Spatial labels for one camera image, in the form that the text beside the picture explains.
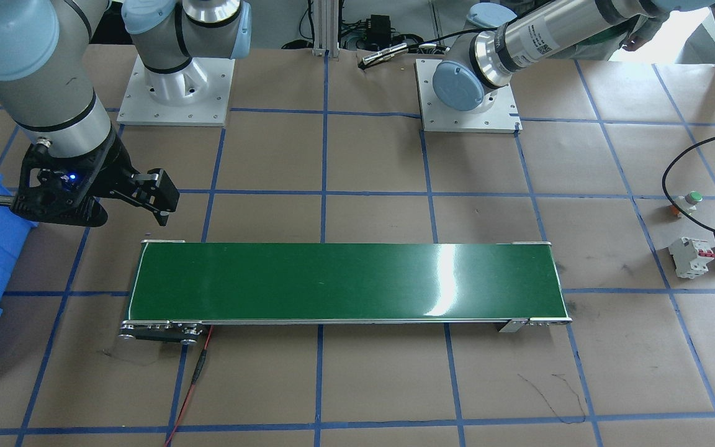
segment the tiled floor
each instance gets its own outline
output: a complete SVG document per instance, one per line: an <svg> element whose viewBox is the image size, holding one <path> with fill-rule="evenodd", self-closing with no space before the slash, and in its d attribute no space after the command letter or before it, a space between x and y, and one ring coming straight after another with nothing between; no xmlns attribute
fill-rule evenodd
<svg viewBox="0 0 715 447"><path fill-rule="evenodd" d="M116 112L133 49L85 63ZM227 132L127 127L182 189L167 227L41 225L2 301L0 445L161 445L197 349L117 339L142 238L549 240L574 323L217 328L174 445L715 446L715 261L679 279L661 170L715 135L715 68L549 60L513 80L516 135L423 135L411 58L236 64ZM0 108L0 172L27 140ZM676 167L715 225L715 144Z"/></svg>

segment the metal base plate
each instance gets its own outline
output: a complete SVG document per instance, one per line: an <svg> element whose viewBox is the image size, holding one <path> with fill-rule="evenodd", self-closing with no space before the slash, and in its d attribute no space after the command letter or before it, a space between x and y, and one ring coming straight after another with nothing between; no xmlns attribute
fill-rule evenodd
<svg viewBox="0 0 715 447"><path fill-rule="evenodd" d="M201 57L196 59L209 79L207 97L181 106L159 104L145 84L145 66L137 56L117 122L127 125L210 125L223 127L233 80L233 60Z"/></svg>
<svg viewBox="0 0 715 447"><path fill-rule="evenodd" d="M438 99L432 88L432 76L438 59L416 59L418 96L421 104L423 130L428 132L513 133L522 129L511 88L499 88L493 95L493 105L482 105L472 111L455 111ZM485 96L489 101L490 94Z"/></svg>

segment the person's hand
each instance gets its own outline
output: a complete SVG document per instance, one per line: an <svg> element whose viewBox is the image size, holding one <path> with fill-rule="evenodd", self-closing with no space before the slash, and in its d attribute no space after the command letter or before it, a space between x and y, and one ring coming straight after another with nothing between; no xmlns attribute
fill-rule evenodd
<svg viewBox="0 0 715 447"><path fill-rule="evenodd" d="M622 49L625 51L636 51L637 49L642 48L642 46L647 42L650 42L650 39L645 39L644 37L633 34L625 39L625 42L622 42Z"/></svg>

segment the qr code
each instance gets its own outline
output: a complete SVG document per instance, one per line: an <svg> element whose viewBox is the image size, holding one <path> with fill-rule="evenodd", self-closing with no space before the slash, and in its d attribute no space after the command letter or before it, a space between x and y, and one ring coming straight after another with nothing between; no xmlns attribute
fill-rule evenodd
<svg viewBox="0 0 715 447"><path fill-rule="evenodd" d="M551 49L548 45L541 45L537 47L537 51L539 51L539 54L545 56L546 53L550 53L553 49Z"/></svg>

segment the label on robot arm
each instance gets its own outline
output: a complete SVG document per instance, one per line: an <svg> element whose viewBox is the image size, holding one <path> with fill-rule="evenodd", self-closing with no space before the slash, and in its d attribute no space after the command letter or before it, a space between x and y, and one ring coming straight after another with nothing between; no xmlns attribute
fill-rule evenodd
<svg viewBox="0 0 715 447"><path fill-rule="evenodd" d="M531 65L536 62L536 60L545 57L545 55L555 53L559 50L559 44L556 43L556 40L551 37L551 32L548 31L545 17L534 20L533 23L530 23L528 27L526 27L526 31L528 31L528 33L522 36L523 48L531 62L526 63L525 66Z"/></svg>

